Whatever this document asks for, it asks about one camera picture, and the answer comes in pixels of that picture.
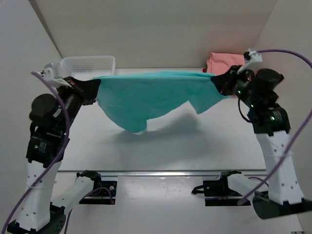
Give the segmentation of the teal t shirt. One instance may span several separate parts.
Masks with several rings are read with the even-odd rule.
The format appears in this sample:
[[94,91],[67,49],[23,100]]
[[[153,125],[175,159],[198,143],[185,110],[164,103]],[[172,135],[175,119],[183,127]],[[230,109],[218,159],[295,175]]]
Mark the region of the teal t shirt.
[[145,131],[147,121],[166,115],[186,102],[201,114],[223,99],[213,74],[190,71],[98,77],[97,102],[106,116],[122,129]]

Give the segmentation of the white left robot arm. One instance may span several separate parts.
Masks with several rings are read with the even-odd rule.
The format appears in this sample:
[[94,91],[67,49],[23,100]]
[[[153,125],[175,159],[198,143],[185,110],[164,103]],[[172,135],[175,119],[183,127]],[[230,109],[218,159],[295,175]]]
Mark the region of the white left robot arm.
[[7,218],[3,232],[11,234],[58,234],[66,232],[73,208],[102,188],[100,174],[84,171],[63,194],[52,199],[56,175],[69,143],[69,130],[80,108],[95,102],[100,80],[62,79],[50,93],[37,96],[29,118],[27,181],[25,193]]

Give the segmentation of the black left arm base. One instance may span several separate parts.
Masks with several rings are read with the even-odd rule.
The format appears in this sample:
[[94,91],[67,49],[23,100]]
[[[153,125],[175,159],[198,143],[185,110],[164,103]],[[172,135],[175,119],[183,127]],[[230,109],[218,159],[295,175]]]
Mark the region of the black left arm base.
[[76,174],[77,178],[87,177],[93,181],[93,190],[79,204],[115,205],[117,193],[116,180],[102,180],[100,173],[85,170]]

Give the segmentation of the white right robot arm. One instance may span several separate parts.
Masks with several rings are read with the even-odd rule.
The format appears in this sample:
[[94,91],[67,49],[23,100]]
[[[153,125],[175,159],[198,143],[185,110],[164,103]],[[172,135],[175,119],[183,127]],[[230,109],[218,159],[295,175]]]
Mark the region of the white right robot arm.
[[211,82],[223,96],[235,95],[248,108],[249,123],[261,147],[268,171],[267,178],[256,184],[242,174],[229,175],[218,184],[224,195],[242,195],[238,205],[249,202],[261,219],[300,214],[312,210],[295,173],[290,146],[288,114],[278,103],[274,88],[284,79],[272,69],[240,71],[232,66],[226,73],[214,76]]

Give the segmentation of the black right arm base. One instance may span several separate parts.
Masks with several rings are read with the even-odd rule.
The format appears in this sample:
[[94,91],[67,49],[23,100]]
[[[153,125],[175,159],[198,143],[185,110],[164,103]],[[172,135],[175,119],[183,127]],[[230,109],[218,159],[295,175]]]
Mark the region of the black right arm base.
[[206,207],[239,206],[238,202],[243,197],[239,192],[230,189],[228,178],[230,176],[247,176],[241,171],[224,171],[219,175],[203,176],[202,183],[195,186],[192,195],[204,195]]

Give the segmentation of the pink folded t shirt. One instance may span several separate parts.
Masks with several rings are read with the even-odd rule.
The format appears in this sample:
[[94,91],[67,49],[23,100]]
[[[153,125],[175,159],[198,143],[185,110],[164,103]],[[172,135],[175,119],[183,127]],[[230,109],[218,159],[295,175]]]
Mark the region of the pink folded t shirt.
[[207,60],[207,73],[221,75],[227,72],[231,66],[244,64],[244,56],[240,54],[210,53]]

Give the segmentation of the white plastic basket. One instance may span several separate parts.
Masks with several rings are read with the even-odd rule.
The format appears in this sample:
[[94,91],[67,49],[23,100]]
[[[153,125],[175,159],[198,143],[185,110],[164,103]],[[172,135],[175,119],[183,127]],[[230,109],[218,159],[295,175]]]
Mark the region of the white plastic basket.
[[75,56],[65,57],[60,62],[64,78],[90,80],[115,74],[116,59],[114,56]]

